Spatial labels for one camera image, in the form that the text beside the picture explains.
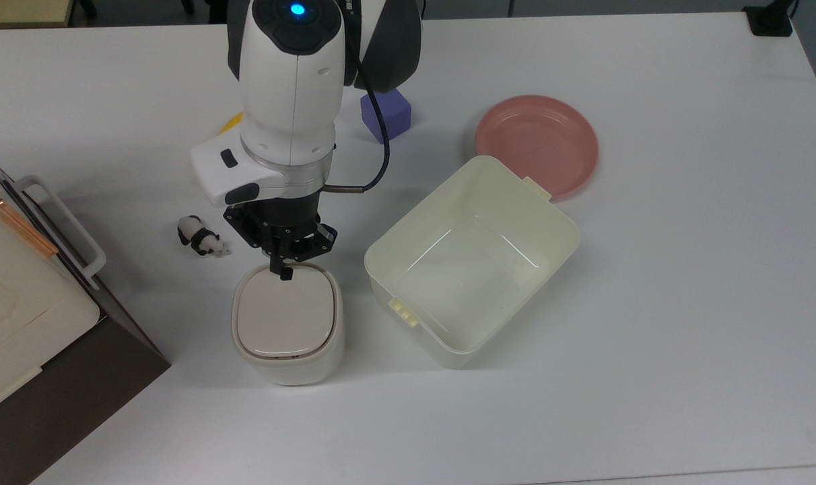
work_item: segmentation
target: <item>purple block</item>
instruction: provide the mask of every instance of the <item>purple block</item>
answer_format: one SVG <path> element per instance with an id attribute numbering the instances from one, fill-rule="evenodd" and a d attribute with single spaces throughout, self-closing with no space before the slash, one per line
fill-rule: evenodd
<path id="1" fill-rule="evenodd" d="M 394 89 L 390 92 L 377 92 L 375 99 L 378 101 L 378 107 L 381 108 L 381 114 L 384 116 L 384 126 L 387 126 L 387 135 L 390 140 L 402 135 L 411 128 L 411 105 L 402 96 L 402 93 Z M 369 95 L 363 96 L 360 100 L 360 111 L 363 116 L 363 124 L 372 134 L 378 143 L 384 143 L 384 138 L 381 136 L 381 128 L 378 125 L 378 119 L 375 117 L 375 110 L 372 107 L 372 101 L 369 100 Z"/>

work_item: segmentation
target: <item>cream plastic bin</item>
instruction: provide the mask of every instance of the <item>cream plastic bin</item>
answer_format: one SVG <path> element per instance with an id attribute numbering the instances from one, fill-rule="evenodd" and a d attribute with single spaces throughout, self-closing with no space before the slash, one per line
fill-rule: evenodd
<path id="1" fill-rule="evenodd" d="M 478 156 L 381 236 L 365 265 L 378 303 L 459 368 L 577 246 L 578 228 L 546 191 Z"/>

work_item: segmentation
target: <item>pink bowl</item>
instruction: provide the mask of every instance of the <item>pink bowl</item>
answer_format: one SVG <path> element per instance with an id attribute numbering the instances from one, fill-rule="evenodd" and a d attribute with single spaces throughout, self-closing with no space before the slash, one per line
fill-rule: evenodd
<path id="1" fill-rule="evenodd" d="M 587 183 L 599 160 L 597 135 L 581 113 L 546 96 L 495 104 L 475 134 L 478 156 L 493 156 L 519 178 L 530 177 L 552 199 Z"/>

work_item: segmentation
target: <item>panda figurine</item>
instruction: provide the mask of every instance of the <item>panda figurine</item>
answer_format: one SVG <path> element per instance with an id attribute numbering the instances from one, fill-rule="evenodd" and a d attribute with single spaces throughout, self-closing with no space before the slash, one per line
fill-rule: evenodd
<path id="1" fill-rule="evenodd" d="M 201 218 L 197 216 L 187 216 L 178 221 L 178 237 L 184 246 L 190 246 L 199 255 L 222 255 L 229 254 L 227 246 L 219 239 L 219 234 L 208 230 L 201 223 Z"/>

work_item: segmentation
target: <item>black cable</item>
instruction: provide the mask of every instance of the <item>black cable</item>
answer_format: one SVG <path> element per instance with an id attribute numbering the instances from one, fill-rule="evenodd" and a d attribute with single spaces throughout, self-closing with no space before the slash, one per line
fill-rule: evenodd
<path id="1" fill-rule="evenodd" d="M 387 126 L 384 125 L 384 115 L 381 114 L 381 108 L 378 106 L 378 99 L 375 98 L 375 93 L 372 91 L 372 85 L 369 84 L 369 79 L 366 77 L 366 71 L 360 61 L 360 52 L 353 45 L 353 41 L 348 37 L 345 42 L 349 46 L 349 54 L 353 63 L 357 67 L 357 73 L 363 81 L 363 86 L 366 87 L 366 92 L 369 95 L 369 101 L 372 102 L 372 108 L 375 111 L 375 117 L 378 119 L 378 126 L 381 126 L 381 138 L 384 141 L 384 160 L 381 162 L 381 169 L 378 169 L 378 174 L 367 185 L 328 185 L 321 187 L 321 191 L 328 191 L 329 193 L 365 193 L 372 187 L 378 184 L 378 181 L 384 177 L 384 172 L 387 170 L 387 165 L 390 164 L 390 135 L 387 135 Z"/>

